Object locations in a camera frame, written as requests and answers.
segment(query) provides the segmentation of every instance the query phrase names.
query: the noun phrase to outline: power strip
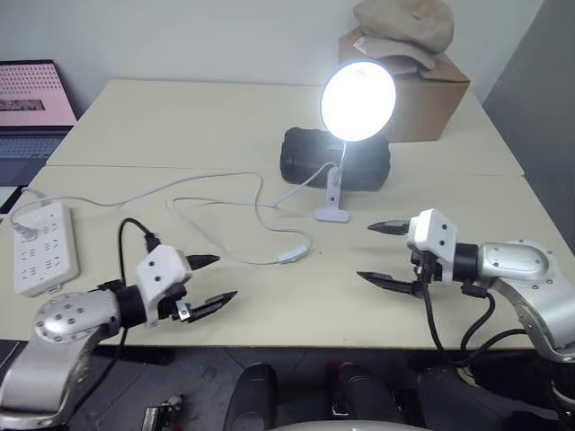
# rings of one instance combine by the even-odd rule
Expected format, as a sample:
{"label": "power strip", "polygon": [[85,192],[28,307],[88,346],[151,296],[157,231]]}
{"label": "power strip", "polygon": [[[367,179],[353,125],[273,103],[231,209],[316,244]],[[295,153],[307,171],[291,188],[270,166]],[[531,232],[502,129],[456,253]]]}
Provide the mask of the power strip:
{"label": "power strip", "polygon": [[23,214],[15,221],[38,231],[32,240],[14,231],[16,294],[37,296],[58,290],[61,283],[78,277],[80,268],[69,208],[56,202]]}

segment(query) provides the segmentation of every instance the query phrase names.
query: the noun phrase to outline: desk lamp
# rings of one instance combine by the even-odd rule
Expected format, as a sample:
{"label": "desk lamp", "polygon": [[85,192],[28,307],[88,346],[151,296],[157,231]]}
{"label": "desk lamp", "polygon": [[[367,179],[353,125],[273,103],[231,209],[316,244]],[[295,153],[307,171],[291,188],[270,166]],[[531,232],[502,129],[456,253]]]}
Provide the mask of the desk lamp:
{"label": "desk lamp", "polygon": [[314,211],[315,220],[349,221],[349,212],[340,209],[346,146],[368,139],[384,128],[394,107],[394,79],[376,61],[351,60],[338,67],[328,80],[322,94],[322,121],[341,140],[342,150],[340,165],[328,171],[325,205]]}

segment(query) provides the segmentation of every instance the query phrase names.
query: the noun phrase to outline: hat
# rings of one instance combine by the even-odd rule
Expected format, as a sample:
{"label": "hat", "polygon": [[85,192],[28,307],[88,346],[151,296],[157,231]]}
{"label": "hat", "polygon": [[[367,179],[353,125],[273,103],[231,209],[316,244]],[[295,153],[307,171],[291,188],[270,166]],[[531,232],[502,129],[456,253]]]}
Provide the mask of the hat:
{"label": "hat", "polygon": [[444,52],[453,40],[453,11],[441,0],[364,0],[353,13],[366,34],[412,42],[431,53]]}
{"label": "hat", "polygon": [[353,46],[365,56],[377,60],[387,57],[409,57],[428,70],[433,69],[436,64],[434,55],[410,42],[380,39],[366,35],[359,38]]}

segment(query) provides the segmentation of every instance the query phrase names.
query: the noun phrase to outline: white table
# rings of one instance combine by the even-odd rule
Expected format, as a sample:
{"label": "white table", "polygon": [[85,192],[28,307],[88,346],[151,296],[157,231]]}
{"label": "white table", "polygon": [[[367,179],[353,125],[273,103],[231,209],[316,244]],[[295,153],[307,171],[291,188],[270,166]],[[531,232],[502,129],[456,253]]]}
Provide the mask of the white table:
{"label": "white table", "polygon": [[[320,95],[293,85],[111,81],[48,165],[272,169],[286,130],[323,128]],[[391,151],[402,173],[523,174],[470,92],[439,141]]]}
{"label": "white table", "polygon": [[[164,181],[204,171],[162,168],[44,168],[32,186],[49,194],[76,194],[113,201]],[[260,170],[266,182],[263,201],[290,189],[277,169]],[[189,254],[211,252],[197,233],[183,227],[166,211],[164,201],[176,196],[249,199],[256,180],[210,179],[177,186],[120,210],[70,201],[75,220],[82,274],[65,291],[89,290],[118,277],[116,230],[119,221],[135,216],[160,234],[164,243]],[[203,300],[225,291],[238,296],[223,310],[191,325],[163,321],[151,330],[130,331],[130,345],[176,346],[317,346],[433,348],[423,303],[408,295],[386,292],[356,275],[357,270],[387,272],[411,279],[410,253],[400,237],[366,229],[392,217],[410,217],[430,207],[440,209],[459,228],[462,242],[528,238],[553,248],[563,271],[575,280],[575,259],[541,204],[520,176],[410,175],[395,167],[376,193],[346,193],[343,205],[349,224],[321,224],[311,213],[323,191],[305,189],[286,202],[285,209],[263,210],[273,225],[302,228],[314,235],[313,252],[298,263],[253,267],[222,260],[198,271],[188,283],[188,299]],[[183,206],[187,214],[245,258],[267,259],[296,247],[301,240],[262,231],[249,207]],[[13,293],[12,232],[0,225],[0,338],[27,339],[41,296],[27,299]],[[128,279],[144,256],[141,234],[127,234]],[[464,330],[484,312],[486,303],[470,299],[457,286],[432,287],[438,330],[447,347],[458,347]],[[478,331],[478,346],[494,333],[518,327],[516,314],[497,295],[493,318]],[[504,340],[502,347],[530,347],[527,337]]]}

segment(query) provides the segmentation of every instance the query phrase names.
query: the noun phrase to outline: white wall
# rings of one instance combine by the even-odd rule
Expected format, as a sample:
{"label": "white wall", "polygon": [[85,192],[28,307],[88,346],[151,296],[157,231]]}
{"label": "white wall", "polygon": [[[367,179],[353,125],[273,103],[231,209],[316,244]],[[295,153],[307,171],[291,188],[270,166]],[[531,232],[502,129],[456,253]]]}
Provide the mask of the white wall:
{"label": "white wall", "polygon": [[[0,60],[52,58],[84,110],[110,78],[322,84],[358,0],[0,0]],[[543,0],[447,0],[483,101]]]}

